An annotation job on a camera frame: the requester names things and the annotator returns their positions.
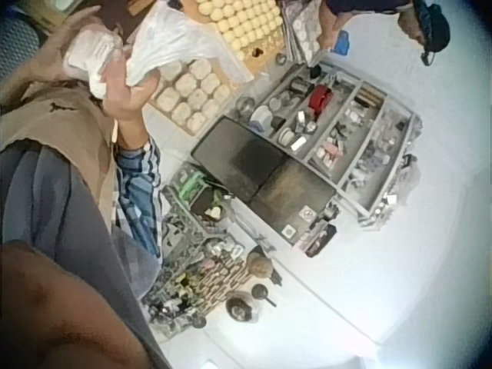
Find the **beige apron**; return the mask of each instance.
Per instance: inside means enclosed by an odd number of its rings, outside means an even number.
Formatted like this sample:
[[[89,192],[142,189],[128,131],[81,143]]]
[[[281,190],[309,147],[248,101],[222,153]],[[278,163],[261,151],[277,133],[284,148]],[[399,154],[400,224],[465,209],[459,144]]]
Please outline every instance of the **beige apron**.
[[[80,171],[110,229],[114,121],[90,100],[84,88],[43,87],[28,100],[0,117],[0,151],[26,138],[54,148]]]

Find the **blue plaid sleeve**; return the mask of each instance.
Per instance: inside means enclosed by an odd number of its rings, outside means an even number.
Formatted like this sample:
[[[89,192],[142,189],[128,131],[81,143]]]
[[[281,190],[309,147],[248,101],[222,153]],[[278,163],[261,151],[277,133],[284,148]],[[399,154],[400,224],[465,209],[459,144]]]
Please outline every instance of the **blue plaid sleeve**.
[[[112,220],[143,248],[161,259],[161,153],[152,138],[141,149],[120,150],[116,156]]]

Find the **skin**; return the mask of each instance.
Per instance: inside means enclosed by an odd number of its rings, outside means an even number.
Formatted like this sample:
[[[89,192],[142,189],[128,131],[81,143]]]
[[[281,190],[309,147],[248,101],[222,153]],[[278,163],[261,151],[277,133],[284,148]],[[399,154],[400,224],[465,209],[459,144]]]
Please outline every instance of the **skin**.
[[[338,34],[341,29],[350,21],[355,14],[340,13],[335,15],[331,12],[325,2],[320,5],[320,24],[321,35],[318,38],[320,47],[324,50],[331,50],[337,43]],[[398,16],[398,25],[401,30],[411,40],[417,41],[420,45],[424,45],[424,35],[418,24],[417,16],[414,8],[403,10]]]
[[[62,61],[70,41],[100,7],[69,17],[38,53],[4,83],[0,102],[17,108],[32,82],[69,79]],[[125,85],[126,56],[113,53],[103,79],[105,114],[118,122],[118,144],[137,149],[148,141],[142,108],[160,76],[151,72],[138,86]],[[55,368],[149,368],[145,349],[105,299],[76,276],[21,242],[0,246],[2,318],[0,366]]]

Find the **plastic bag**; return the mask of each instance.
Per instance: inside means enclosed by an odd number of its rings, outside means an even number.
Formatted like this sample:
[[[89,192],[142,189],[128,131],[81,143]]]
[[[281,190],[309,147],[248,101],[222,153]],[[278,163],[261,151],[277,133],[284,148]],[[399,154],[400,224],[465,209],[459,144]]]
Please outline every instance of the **plastic bag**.
[[[100,82],[101,71],[111,52],[111,45],[121,40],[107,32],[83,28],[65,56],[67,67],[85,68],[92,94],[103,98],[106,86]],[[104,50],[97,55],[94,50]],[[89,58],[89,63],[80,62]],[[164,0],[158,0],[142,22],[131,57],[127,61],[127,85],[137,85],[152,69],[170,62],[190,62],[198,58],[216,58],[222,71],[232,81],[245,83],[253,75],[236,58],[225,40],[209,25],[192,21],[185,14],[170,8]]]

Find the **black cap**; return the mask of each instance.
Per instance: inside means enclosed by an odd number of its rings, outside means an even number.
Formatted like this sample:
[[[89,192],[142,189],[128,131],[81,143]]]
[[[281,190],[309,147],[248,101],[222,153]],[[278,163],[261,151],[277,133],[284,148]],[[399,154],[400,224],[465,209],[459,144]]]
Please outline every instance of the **black cap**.
[[[451,40],[449,23],[439,5],[427,7],[424,0],[414,0],[414,10],[425,40],[422,61],[428,66],[434,60],[429,61],[429,54],[443,51]]]

